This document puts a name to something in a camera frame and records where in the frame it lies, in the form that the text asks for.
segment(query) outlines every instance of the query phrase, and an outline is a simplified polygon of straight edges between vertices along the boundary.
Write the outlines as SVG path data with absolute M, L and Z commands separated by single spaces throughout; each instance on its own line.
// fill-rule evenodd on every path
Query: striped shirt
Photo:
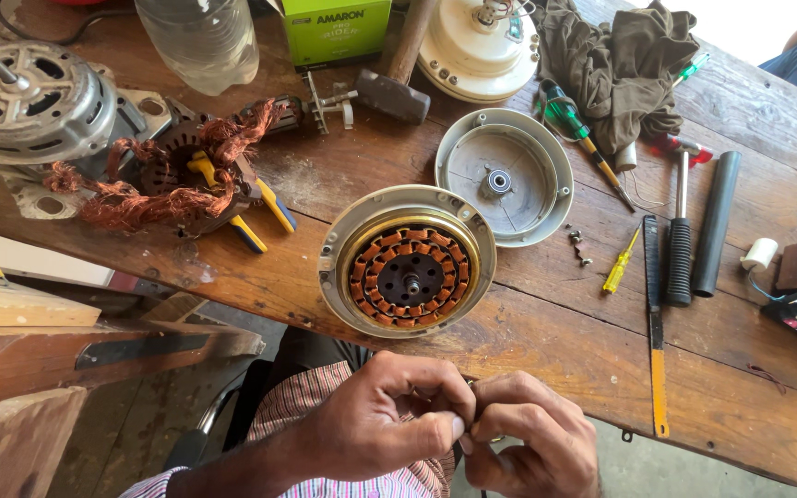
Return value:
M 248 441 L 282 430 L 325 401 L 352 372 L 347 362 L 314 368 L 284 380 L 257 409 Z M 168 480 L 177 467 L 133 485 L 120 498 L 165 498 Z M 415 462 L 385 476 L 362 482 L 314 479 L 294 485 L 282 498 L 447 498 L 454 471 L 453 453 L 441 459 Z

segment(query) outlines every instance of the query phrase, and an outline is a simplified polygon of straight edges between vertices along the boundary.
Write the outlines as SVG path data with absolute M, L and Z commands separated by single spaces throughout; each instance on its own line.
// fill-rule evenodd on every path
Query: yellow screwdriver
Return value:
M 632 246 L 635 244 L 635 239 L 638 238 L 638 232 L 640 231 L 641 226 L 639 225 L 636 227 L 635 233 L 632 234 L 632 241 L 629 243 L 629 247 L 625 248 L 620 253 L 620 257 L 617 258 L 617 262 L 614 264 L 614 267 L 611 268 L 611 274 L 607 276 L 605 285 L 602 288 L 603 290 L 612 294 L 617 292 L 617 286 L 620 285 L 620 279 L 623 278 L 623 272 L 626 271 L 626 265 L 629 263 L 629 258 L 632 256 Z

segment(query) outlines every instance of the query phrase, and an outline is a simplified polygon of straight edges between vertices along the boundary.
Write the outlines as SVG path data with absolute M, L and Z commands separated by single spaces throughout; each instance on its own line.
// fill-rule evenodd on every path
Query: wooden hammer handle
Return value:
M 390 63 L 389 71 L 386 72 L 388 77 L 403 85 L 407 85 L 411 79 L 411 72 L 414 71 L 414 63 L 420 52 L 420 44 L 423 43 L 423 35 L 426 34 L 429 18 L 432 17 L 432 11 L 437 3 L 438 0 L 413 0 L 404 17 L 398 49 L 393 56 L 393 62 Z

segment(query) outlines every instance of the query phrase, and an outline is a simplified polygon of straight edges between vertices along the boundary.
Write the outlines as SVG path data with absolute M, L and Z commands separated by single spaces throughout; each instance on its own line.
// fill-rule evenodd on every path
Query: blue wire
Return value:
M 759 291 L 761 293 L 762 296 L 768 298 L 769 300 L 779 301 L 779 300 L 783 300 L 783 298 L 785 297 L 785 296 L 780 296 L 778 298 L 775 298 L 775 297 L 771 296 L 769 293 L 767 293 L 767 292 L 763 291 L 761 288 L 759 288 L 759 286 L 756 285 L 755 281 L 752 279 L 752 268 L 749 268 L 749 284 L 752 284 L 752 287 L 754 287 L 757 291 Z

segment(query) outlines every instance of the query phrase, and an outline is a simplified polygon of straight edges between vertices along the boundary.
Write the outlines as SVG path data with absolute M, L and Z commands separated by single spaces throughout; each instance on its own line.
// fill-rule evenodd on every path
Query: brown cloth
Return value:
M 555 80 L 577 102 L 604 153 L 641 136 L 674 135 L 682 118 L 672 81 L 700 49 L 688 30 L 690 12 L 670 12 L 659 1 L 618 11 L 614 30 L 583 21 L 572 0 L 537 0 L 541 79 Z

